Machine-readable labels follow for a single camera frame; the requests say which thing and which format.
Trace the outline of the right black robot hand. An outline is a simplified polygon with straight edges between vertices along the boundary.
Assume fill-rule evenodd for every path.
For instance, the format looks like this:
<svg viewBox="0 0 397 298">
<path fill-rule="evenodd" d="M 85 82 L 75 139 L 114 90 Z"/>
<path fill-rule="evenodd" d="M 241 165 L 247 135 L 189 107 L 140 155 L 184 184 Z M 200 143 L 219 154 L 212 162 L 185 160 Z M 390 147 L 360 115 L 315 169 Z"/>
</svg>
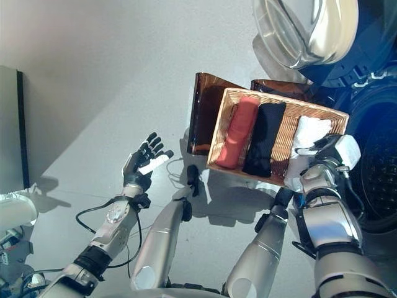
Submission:
<svg viewBox="0 0 397 298">
<path fill-rule="evenodd" d="M 327 162 L 335 168 L 348 171 L 359 162 L 361 152 L 358 143 L 351 135 L 327 135 L 314 142 L 310 147 L 298 147 L 293 150 L 298 156 L 311 158 L 313 161 Z"/>
</svg>

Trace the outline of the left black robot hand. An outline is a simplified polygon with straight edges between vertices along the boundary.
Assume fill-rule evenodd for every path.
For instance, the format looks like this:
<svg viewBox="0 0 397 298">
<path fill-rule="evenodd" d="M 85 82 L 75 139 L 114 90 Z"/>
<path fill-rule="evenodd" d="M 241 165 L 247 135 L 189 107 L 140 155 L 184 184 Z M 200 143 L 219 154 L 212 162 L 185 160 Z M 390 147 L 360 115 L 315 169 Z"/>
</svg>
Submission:
<svg viewBox="0 0 397 298">
<path fill-rule="evenodd" d="M 161 137 L 156 132 L 148 135 L 136 152 L 131 153 L 123 167 L 123 186 L 139 186 L 146 192 L 151 186 L 153 171 L 174 156 L 172 150 L 164 150 Z"/>
</svg>

